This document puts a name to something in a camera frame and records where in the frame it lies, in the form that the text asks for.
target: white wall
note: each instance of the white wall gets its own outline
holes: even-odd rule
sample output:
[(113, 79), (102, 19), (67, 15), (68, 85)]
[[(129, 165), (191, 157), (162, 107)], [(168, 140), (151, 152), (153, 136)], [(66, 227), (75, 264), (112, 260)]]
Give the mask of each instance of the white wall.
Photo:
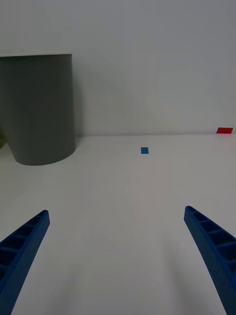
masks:
[(78, 133), (211, 133), (236, 127), (235, 16), (235, 0), (1, 0), (0, 53), (73, 53)]

